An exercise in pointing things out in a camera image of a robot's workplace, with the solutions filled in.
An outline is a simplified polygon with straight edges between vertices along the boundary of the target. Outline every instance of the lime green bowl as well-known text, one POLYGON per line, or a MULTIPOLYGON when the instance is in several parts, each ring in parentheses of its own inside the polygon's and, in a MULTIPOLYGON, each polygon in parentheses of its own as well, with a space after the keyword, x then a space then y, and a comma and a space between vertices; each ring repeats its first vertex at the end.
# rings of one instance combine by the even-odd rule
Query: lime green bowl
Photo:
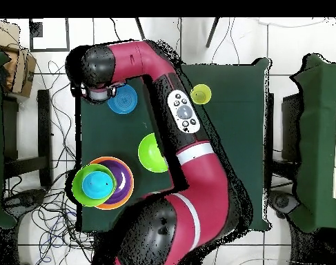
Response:
POLYGON ((116 186, 117 186, 117 181, 114 175, 111 173, 111 171, 108 168, 106 168, 105 166, 101 164, 90 164, 90 165, 87 165, 81 168, 75 175, 75 178, 73 179, 73 182, 72 182, 72 192, 73 192, 73 196, 75 196, 75 199, 80 204, 84 206, 93 207, 93 206, 103 204, 106 200, 108 200, 109 197, 114 193, 116 186), (113 182, 113 187, 112 187, 112 191, 110 192, 110 194, 100 199, 93 199, 93 198, 88 197, 82 189, 82 182, 84 178, 86 177, 86 175, 90 174, 91 172, 95 172, 95 171, 108 174, 113 182))
POLYGON ((154 173, 163 173, 168 170, 164 158, 158 149, 154 133, 144 137, 138 146, 138 158, 142 166, 154 173))

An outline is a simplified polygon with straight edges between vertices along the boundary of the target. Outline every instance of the red robot arm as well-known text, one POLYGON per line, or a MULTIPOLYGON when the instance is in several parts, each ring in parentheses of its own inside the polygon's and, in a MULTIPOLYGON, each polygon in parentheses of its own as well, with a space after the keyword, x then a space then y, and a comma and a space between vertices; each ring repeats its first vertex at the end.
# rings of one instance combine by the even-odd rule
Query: red robot arm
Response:
MULTIPOLYGON (((143 77, 175 191, 143 208, 123 239, 115 265, 178 265, 189 251, 216 238, 226 223, 224 168, 173 64, 155 42, 96 45, 85 48, 82 56, 82 74, 76 78, 89 88, 107 90, 143 77)), ((73 73, 66 70, 71 80, 73 73)))

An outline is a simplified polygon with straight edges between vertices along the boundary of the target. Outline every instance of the wire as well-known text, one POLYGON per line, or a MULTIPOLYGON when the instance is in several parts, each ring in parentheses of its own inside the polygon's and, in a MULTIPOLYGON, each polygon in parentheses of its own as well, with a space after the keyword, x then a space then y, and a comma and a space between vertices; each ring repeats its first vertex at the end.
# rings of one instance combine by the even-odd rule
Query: wire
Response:
MULTIPOLYGON (((15 40, 16 43, 14 43, 14 45, 16 46, 19 46, 20 48, 22 48, 18 43, 17 43, 17 40, 15 40)), ((52 86, 50 88, 47 88, 46 86, 46 83, 45 83, 45 80, 43 78, 43 73, 39 67, 39 64, 36 62, 37 64, 37 67, 39 69, 39 72, 41 74, 41 78, 43 80, 43 84, 44 84, 44 87, 46 90, 50 90, 52 89, 52 87, 54 86, 56 80, 58 80, 59 76, 55 79, 55 81, 52 83, 52 86)), ((57 72, 59 72, 61 70, 62 67, 58 67, 57 66, 57 71, 55 73, 53 73, 52 75, 56 74, 57 72)), ((51 96, 51 104, 52 104, 52 107, 54 108, 55 110, 55 114, 57 116, 57 120, 59 122, 59 126, 56 125, 55 122, 53 122, 51 120, 51 122, 56 125, 60 131, 61 131, 61 134, 63 135, 63 145, 64 145, 64 150, 66 150, 66 153, 68 153, 69 155, 71 155, 73 158, 75 158, 75 154, 71 151, 71 149, 69 149, 69 147, 67 147, 66 145, 66 138, 67 138, 67 135, 70 131, 70 128, 72 126, 72 120, 71 118, 63 111, 61 111, 60 109, 58 109, 54 103, 53 103, 53 99, 54 99, 54 96, 60 91, 60 90, 63 90, 64 88, 66 88, 68 85, 64 86, 63 88, 60 88, 58 91, 56 91, 52 96, 51 96), (62 125, 61 125, 61 122, 59 120, 59 116, 57 114, 57 111, 63 113, 67 118, 69 118, 70 120, 70 127, 66 133, 66 135, 64 134, 64 131, 63 131, 63 128, 62 128, 62 125)), ((59 160, 61 158, 61 155, 60 157, 58 158, 57 160, 57 166, 59 164, 59 160)), ((46 192, 49 193, 52 191, 51 187, 54 186, 54 184, 59 180, 60 177, 62 177, 63 175, 67 175, 68 174, 68 170, 66 170, 66 172, 60 174, 52 183, 51 186, 49 186, 47 189, 46 189, 46 192)), ((19 183, 17 183, 16 185, 14 185, 11 189, 10 189, 10 193, 13 194, 13 192, 17 192, 17 191, 13 191, 14 188, 16 186, 18 186, 19 184, 21 183, 21 181, 19 183)), ((48 203, 44 203, 44 204, 40 204, 40 208, 39 209, 35 209, 34 211, 32 211, 32 221, 34 222, 34 224, 40 228, 41 230, 44 231, 43 235, 41 236, 40 240, 39 240, 39 253, 40 253, 40 258, 38 260, 38 262, 35 264, 35 265, 40 265, 42 262, 51 262, 52 259, 54 260, 54 263, 56 265, 56 261, 55 261, 55 257, 54 257, 54 253, 52 251, 52 248, 59 248, 60 246, 63 246, 63 245, 67 245, 71 248, 73 247, 77 247, 77 248, 80 248, 82 251, 83 251, 83 254, 84 256, 86 257, 86 259, 91 262, 91 260, 89 260, 88 256, 86 255, 85 251, 92 251, 93 252, 93 247, 92 247, 92 241, 90 241, 90 236, 89 234, 86 234, 86 233, 82 233, 82 232, 76 232, 75 230, 75 219, 70 219, 69 218, 69 215, 76 215, 76 213, 74 212, 75 209, 70 207, 69 205, 67 205, 67 202, 68 202, 68 199, 66 201, 64 201, 65 199, 65 191, 61 191, 61 192, 58 192, 58 193, 55 193, 55 194, 50 194, 50 195, 46 195, 44 197, 44 199, 47 199, 49 197, 53 197, 55 196, 56 197, 54 199, 52 199, 50 202, 48 203), (62 195, 62 201, 58 201, 57 198, 58 196, 62 195), (48 211, 49 213, 57 213, 57 216, 55 217, 52 217, 51 219, 54 219, 54 218, 57 218, 56 220, 56 223, 55 225, 52 225, 52 226, 49 226, 48 225, 48 221, 51 220, 51 219, 46 219, 43 211, 41 209, 44 209, 46 211, 48 211), (38 217, 39 219, 41 219, 47 230, 45 230, 44 228, 40 227, 40 225, 38 225, 38 223, 36 223, 36 221, 34 220, 34 214, 37 213, 38 214, 38 217), (44 243, 41 243, 42 242, 42 239, 43 239, 43 236, 44 235, 47 235, 48 236, 48 239, 47 241, 45 241, 44 243), (69 235, 70 236, 70 241, 67 242, 65 240, 65 236, 66 235, 69 235), (55 244, 55 241, 60 239, 62 241, 62 245, 57 245, 55 244)))
POLYGON ((289 263, 306 264, 306 265, 325 265, 325 264, 304 263, 304 262, 298 262, 298 261, 293 261, 293 260, 273 259, 273 258, 255 258, 255 259, 249 259, 249 260, 246 260, 246 261, 240 263, 239 265, 243 265, 243 264, 251 262, 251 261, 259 261, 259 260, 285 261, 285 262, 289 262, 289 263))
POLYGON ((289 185, 292 185, 294 184, 292 181, 289 182, 289 183, 284 183, 284 184, 279 184, 279 185, 275 185, 275 186, 271 186, 270 188, 278 188, 278 187, 284 187, 284 186, 289 186, 289 185))
MULTIPOLYGON (((179 22, 180 22, 180 18, 181 17, 178 17, 177 18, 177 29, 179 30, 179 32, 181 32, 180 31, 180 28, 179 28, 179 22)), ((177 42, 176 42, 176 46, 175 46, 175 51, 177 52, 177 44, 179 43, 179 41, 180 41, 180 37, 178 38, 178 40, 177 40, 177 42)))
POLYGON ((224 39, 226 38, 226 36, 228 35, 228 32, 229 32, 229 27, 230 27, 230 17, 229 17, 229 24, 228 24, 228 29, 226 31, 226 35, 224 36, 224 38, 221 40, 220 44, 218 45, 215 53, 218 51, 220 45, 223 43, 224 39))
POLYGON ((119 35, 117 34, 117 31, 116 31, 116 23, 115 23, 115 20, 112 19, 111 17, 109 17, 111 19, 111 21, 114 23, 114 31, 115 31, 115 34, 116 34, 116 37, 119 41, 121 41, 121 39, 119 38, 119 35))
POLYGON ((323 21, 318 21, 318 22, 314 22, 314 23, 307 23, 307 24, 303 24, 301 26, 283 26, 281 24, 276 24, 276 23, 269 23, 269 24, 265 24, 265 23, 259 23, 259 24, 262 24, 262 25, 270 25, 270 26, 277 26, 279 28, 303 28, 305 26, 313 26, 314 24, 319 24, 319 23, 323 23, 325 22, 326 20, 330 20, 330 19, 335 19, 335 17, 329 17, 326 19, 326 17, 324 17, 324 20, 323 21))
POLYGON ((234 43, 233 36, 231 35, 231 32, 233 31, 233 26, 234 26, 234 21, 235 21, 235 19, 236 19, 236 17, 234 17, 233 23, 231 24, 230 38, 231 38, 231 41, 232 41, 232 43, 233 43, 235 52, 237 53, 237 65, 240 65, 239 53, 237 52, 237 47, 236 47, 236 45, 235 45, 235 43, 234 43))

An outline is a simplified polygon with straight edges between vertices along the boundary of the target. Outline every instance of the table leg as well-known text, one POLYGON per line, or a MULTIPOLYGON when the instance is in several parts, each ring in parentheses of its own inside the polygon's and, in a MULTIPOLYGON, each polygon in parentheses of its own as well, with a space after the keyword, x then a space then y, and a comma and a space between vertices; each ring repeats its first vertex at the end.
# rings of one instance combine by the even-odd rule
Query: table leg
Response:
POLYGON ((215 33, 215 28, 217 27, 218 21, 220 17, 215 17, 215 20, 213 22, 212 28, 210 29, 209 37, 207 40, 206 47, 209 48, 210 42, 212 41, 213 35, 215 33))
POLYGON ((142 39, 145 39, 145 37, 144 37, 144 32, 143 32, 143 29, 142 29, 142 26, 141 26, 141 22, 140 22, 140 20, 139 20, 139 17, 135 17, 135 20, 136 20, 136 23, 137 23, 137 27, 138 27, 139 33, 141 34, 141 38, 142 38, 142 39))

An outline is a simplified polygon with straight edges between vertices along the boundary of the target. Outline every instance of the white tile floor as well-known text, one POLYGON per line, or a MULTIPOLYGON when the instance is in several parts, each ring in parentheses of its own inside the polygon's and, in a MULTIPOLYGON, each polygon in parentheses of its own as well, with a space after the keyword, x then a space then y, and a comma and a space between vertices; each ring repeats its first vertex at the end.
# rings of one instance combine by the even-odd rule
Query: white tile floor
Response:
MULTIPOLYGON (((233 23, 233 17, 230 18, 230 26, 233 23)), ((137 25, 134 19, 114 19, 116 21, 117 33, 121 39, 141 39, 137 25)), ((177 28, 178 18, 140 18, 142 28, 147 39, 157 41, 163 39, 173 48, 177 47, 179 51, 179 31, 177 28)), ((298 92, 296 85, 289 79, 289 75, 296 73, 302 64, 302 58, 307 53, 318 52, 323 54, 329 61, 336 61, 336 19, 326 19, 322 23, 304 26, 310 23, 316 23, 323 19, 311 18, 236 18, 232 31, 228 31, 228 36, 220 45, 217 53, 215 50, 224 38, 228 29, 229 18, 224 17, 219 20, 215 35, 210 47, 205 47, 208 34, 210 32, 213 18, 189 17, 182 21, 182 59, 186 63, 210 63, 214 56, 214 63, 219 64, 237 64, 238 58, 235 47, 239 55, 241 64, 250 64, 256 58, 269 57, 273 65, 270 69, 270 91, 275 94, 275 112, 274 112, 274 148, 282 148, 281 140, 281 101, 282 98, 298 92)), ((22 46, 29 48, 30 37, 27 19, 9 19, 9 22, 17 23, 21 28, 20 42, 22 46)), ((41 46, 51 48, 54 44, 54 38, 61 38, 61 34, 54 31, 51 21, 43 19, 43 41, 41 46)), ((69 19, 70 48, 75 48, 83 44, 102 43, 116 41, 117 37, 113 30, 113 23, 109 19, 69 19)), ((58 39, 57 46, 66 43, 65 39, 58 39)), ((37 155, 37 104, 35 101, 37 90, 44 89, 43 79, 40 72, 47 73, 43 76, 46 87, 51 87, 55 77, 51 72, 55 72, 58 67, 64 65, 67 52, 34 52, 39 67, 36 69, 34 77, 32 94, 29 100, 20 105, 19 110, 19 136, 18 151, 19 158, 31 157, 37 155)), ((58 80, 54 83, 51 94, 54 94, 60 88, 68 83, 68 78, 64 74, 62 67, 58 80)), ((69 87, 58 92, 54 98, 56 107, 67 113, 70 117, 59 113, 61 126, 68 133, 67 145, 75 153, 75 129, 74 117, 74 99, 70 94, 69 87)), ((53 121, 59 125, 59 122, 52 113, 53 121)), ((55 125, 52 125, 52 149, 53 159, 61 159, 58 167, 55 169, 55 177, 74 166, 72 158, 66 154, 61 154, 63 149, 63 137, 55 125)), ((23 182, 16 190, 25 190, 27 188, 36 188, 39 186, 38 172, 22 175, 23 182)), ((17 183, 17 178, 10 180, 10 185, 17 183)), ((273 184, 284 183, 284 180, 274 178, 273 184)), ((63 188, 64 177, 62 177, 54 188, 63 188)), ((276 217, 275 212, 267 209, 268 221, 272 228, 265 232, 252 231, 247 236, 221 246, 209 254, 204 265, 288 265, 287 259, 290 259, 290 232, 287 222, 284 219, 276 217)), ((39 215, 34 213, 34 221, 41 228, 45 228, 39 215)), ((19 231, 19 254, 22 262, 35 264, 39 260, 39 238, 43 233, 42 229, 37 227, 32 221, 32 215, 24 217, 19 231)), ((49 256, 52 261, 42 265, 59 265, 63 256, 68 252, 66 247, 52 249, 49 256)), ((67 263, 62 261, 61 265, 89 265, 81 250, 73 250, 67 256, 67 263)))

